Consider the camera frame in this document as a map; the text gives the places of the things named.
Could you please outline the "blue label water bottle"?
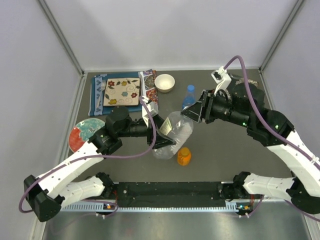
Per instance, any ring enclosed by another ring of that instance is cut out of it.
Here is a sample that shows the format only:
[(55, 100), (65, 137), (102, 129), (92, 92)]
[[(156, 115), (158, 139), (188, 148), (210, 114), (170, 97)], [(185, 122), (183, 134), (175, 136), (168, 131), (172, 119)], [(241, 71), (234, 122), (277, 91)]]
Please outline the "blue label water bottle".
[(186, 95), (182, 102), (182, 109), (184, 110), (185, 108), (193, 105), (195, 102), (195, 86), (190, 84), (187, 86)]

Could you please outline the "large clear plastic bottle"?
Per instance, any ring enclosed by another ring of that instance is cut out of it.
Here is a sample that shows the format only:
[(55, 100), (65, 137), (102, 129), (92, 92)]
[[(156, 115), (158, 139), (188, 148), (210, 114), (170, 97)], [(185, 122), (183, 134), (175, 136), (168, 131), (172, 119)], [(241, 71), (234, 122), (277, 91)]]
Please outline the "large clear plastic bottle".
[(171, 112), (160, 127), (160, 133), (169, 137), (175, 144), (154, 149), (152, 154), (160, 160), (171, 159), (185, 144), (194, 129), (193, 121), (180, 111)]

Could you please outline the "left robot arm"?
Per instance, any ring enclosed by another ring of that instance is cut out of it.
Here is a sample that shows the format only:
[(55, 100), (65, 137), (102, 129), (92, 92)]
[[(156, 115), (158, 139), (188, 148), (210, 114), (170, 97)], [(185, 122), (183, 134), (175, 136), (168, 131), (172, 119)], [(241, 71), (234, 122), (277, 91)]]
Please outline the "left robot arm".
[(106, 158), (115, 158), (114, 153), (123, 145), (122, 138), (145, 137), (149, 151), (176, 145), (175, 140), (159, 132), (160, 121), (162, 118), (154, 110), (147, 111), (146, 118), (132, 120), (126, 107), (115, 107), (106, 116), (104, 126), (79, 150), (52, 170), (26, 177), (22, 200), (27, 201), (40, 222), (47, 222), (62, 208), (78, 201), (98, 196), (109, 198), (114, 183), (108, 174), (99, 172), (81, 182), (74, 182), (74, 179)]

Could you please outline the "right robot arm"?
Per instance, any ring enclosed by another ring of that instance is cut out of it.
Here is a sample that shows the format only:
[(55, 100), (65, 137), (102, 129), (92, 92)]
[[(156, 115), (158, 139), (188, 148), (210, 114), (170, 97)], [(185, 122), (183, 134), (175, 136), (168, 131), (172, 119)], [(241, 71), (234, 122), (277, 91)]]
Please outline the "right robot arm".
[(266, 177), (242, 171), (233, 178), (239, 198), (264, 195), (291, 203), (307, 214), (320, 212), (320, 160), (303, 143), (294, 125), (281, 112), (265, 107), (265, 93), (250, 83), (233, 88), (231, 100), (223, 90), (204, 90), (181, 114), (197, 123), (222, 120), (246, 129), (253, 140), (278, 156), (293, 172), (289, 178)]

